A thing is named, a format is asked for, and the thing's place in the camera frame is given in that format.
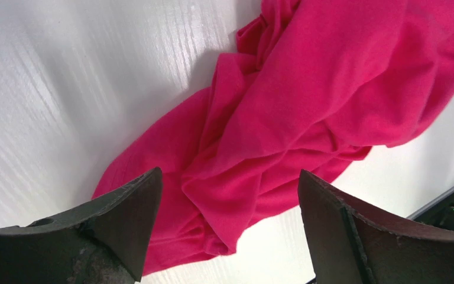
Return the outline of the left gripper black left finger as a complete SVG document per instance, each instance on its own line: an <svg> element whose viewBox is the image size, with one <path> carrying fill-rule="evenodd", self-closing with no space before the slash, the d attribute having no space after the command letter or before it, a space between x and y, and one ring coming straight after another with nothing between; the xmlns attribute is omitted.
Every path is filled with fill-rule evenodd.
<svg viewBox="0 0 454 284"><path fill-rule="evenodd" d="M0 283L138 283L162 193L154 168L26 227L0 228Z"/></svg>

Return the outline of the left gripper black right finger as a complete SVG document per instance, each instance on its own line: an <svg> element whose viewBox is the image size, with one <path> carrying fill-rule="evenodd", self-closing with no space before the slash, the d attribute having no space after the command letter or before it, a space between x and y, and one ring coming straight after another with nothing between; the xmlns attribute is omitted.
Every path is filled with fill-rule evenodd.
<svg viewBox="0 0 454 284"><path fill-rule="evenodd" d="M454 187L407 218L302 170L314 283L454 283Z"/></svg>

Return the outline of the pink t-shirt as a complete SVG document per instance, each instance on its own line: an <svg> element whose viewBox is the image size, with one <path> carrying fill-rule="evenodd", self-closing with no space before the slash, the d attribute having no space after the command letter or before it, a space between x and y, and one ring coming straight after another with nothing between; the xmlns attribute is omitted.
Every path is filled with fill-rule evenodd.
<svg viewBox="0 0 454 284"><path fill-rule="evenodd" d="M454 95L454 1L262 1L236 44L95 189L162 170L145 275L234 254L248 227L297 206L302 169L331 182L419 136Z"/></svg>

